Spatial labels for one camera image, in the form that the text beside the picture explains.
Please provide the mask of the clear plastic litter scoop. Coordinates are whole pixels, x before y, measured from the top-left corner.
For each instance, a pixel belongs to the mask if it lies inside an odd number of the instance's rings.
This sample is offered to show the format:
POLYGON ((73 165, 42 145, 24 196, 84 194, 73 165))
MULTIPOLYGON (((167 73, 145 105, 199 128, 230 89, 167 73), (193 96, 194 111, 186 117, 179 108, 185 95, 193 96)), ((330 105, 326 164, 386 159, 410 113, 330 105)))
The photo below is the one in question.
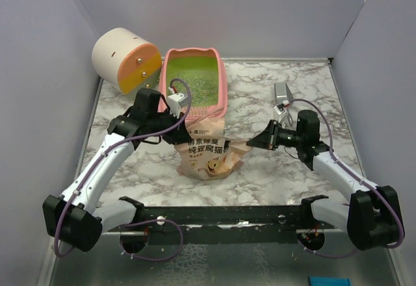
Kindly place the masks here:
POLYGON ((293 98, 293 95, 285 82, 274 83, 274 101, 275 105, 283 100, 290 100, 293 98))

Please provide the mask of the beige cat litter bag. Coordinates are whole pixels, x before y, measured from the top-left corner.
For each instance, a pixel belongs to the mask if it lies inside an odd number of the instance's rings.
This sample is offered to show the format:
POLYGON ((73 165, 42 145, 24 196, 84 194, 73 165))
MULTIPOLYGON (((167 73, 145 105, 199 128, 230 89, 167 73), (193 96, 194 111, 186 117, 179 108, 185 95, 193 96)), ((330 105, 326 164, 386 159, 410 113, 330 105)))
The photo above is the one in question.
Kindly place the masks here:
POLYGON ((224 179, 243 165, 242 158, 252 148, 243 139, 226 138, 225 119, 217 116, 220 109, 185 122, 191 141, 175 145, 181 157, 177 172, 198 180, 224 179))

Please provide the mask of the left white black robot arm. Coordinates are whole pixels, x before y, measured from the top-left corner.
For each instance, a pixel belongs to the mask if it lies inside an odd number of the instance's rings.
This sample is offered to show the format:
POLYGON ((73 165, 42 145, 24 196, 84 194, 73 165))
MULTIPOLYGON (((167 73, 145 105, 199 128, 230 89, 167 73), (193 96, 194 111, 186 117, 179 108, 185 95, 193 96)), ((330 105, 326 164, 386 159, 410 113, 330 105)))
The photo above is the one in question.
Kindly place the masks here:
POLYGON ((98 201, 119 167, 149 137, 169 144, 190 142, 185 127, 191 95, 141 88, 123 114, 110 121, 104 141, 75 181, 59 196, 48 196, 42 209, 47 233, 54 238, 57 257, 64 257, 59 244, 83 252, 91 250, 102 233, 126 227, 134 231, 144 221, 143 204, 123 197, 109 207, 98 208, 98 201))

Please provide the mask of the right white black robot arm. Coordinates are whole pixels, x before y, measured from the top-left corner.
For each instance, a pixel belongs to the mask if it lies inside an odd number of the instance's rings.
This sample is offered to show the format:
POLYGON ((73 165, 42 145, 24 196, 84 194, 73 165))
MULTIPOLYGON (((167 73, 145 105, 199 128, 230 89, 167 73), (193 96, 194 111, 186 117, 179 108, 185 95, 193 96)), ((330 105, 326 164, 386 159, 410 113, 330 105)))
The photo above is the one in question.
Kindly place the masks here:
POLYGON ((303 199, 298 219, 305 228, 327 223, 347 233, 352 244, 361 251, 394 248, 402 243, 404 226, 396 190, 369 181, 338 159, 320 139, 316 112, 301 110, 294 130, 270 120, 265 130, 246 144, 263 150, 275 150, 280 146, 295 148, 298 159, 330 182, 347 200, 343 205, 327 196, 303 199))

